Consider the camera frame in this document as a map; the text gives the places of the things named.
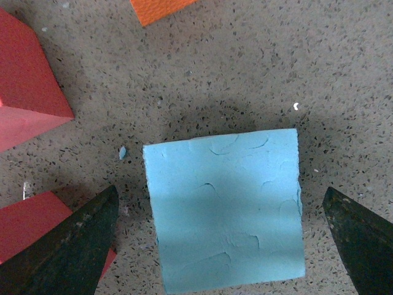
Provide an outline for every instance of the foam block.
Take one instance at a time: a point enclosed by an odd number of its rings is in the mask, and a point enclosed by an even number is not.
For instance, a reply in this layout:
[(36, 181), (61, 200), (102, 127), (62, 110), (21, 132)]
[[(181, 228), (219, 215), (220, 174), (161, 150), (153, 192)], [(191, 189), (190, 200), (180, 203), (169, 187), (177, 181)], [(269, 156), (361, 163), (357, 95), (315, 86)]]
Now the foam block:
[[(0, 209), (0, 264), (29, 247), (71, 214), (52, 192)], [(109, 250), (101, 277), (115, 257)]]
[(197, 0), (131, 0), (142, 26), (147, 26)]
[(0, 8), (0, 152), (74, 118), (34, 31)]
[(296, 129), (144, 146), (167, 293), (305, 274)]

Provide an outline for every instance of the red wooden block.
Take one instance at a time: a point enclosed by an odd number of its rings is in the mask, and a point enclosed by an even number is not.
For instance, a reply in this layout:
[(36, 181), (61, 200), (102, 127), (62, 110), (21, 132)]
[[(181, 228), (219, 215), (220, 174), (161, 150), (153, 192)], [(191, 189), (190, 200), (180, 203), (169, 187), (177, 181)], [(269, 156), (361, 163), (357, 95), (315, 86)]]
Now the red wooden block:
[(35, 32), (0, 8), (0, 152), (74, 118)]
[[(52, 192), (0, 209), (0, 264), (29, 247), (71, 214)], [(109, 250), (101, 277), (115, 257)]]

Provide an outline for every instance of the light blue block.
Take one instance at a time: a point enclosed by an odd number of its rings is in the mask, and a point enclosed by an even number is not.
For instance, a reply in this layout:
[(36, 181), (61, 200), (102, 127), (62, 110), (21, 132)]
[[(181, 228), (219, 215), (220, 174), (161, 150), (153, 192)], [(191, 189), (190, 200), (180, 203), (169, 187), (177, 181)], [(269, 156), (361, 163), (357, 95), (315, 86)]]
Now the light blue block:
[(305, 274), (296, 129), (144, 146), (169, 294)]

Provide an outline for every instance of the orange block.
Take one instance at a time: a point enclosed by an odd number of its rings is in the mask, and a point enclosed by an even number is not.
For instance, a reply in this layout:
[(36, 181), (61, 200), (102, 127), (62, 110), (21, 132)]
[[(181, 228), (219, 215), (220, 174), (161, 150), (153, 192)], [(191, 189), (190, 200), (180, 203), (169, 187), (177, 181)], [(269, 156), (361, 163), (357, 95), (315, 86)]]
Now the orange block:
[(130, 0), (142, 26), (172, 14), (197, 0)]
[(0, 8), (0, 152), (74, 118), (35, 32)]
[[(71, 214), (52, 192), (0, 209), (0, 264), (39, 240)], [(109, 250), (101, 277), (115, 257)]]

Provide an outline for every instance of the speckled floor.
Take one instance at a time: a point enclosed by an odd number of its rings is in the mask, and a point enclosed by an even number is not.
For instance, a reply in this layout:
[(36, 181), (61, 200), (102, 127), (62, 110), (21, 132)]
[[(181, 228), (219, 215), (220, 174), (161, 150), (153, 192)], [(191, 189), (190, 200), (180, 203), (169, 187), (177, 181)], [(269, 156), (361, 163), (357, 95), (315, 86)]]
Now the speckled floor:
[(0, 154), (0, 207), (26, 180), (73, 210), (115, 184), (118, 256), (96, 294), (163, 294), (143, 144), (288, 127), (306, 277), (199, 294), (356, 294), (321, 203), (334, 186), (393, 221), (393, 3), (200, 0), (147, 28), (127, 0), (0, 7), (37, 32), (76, 115)]

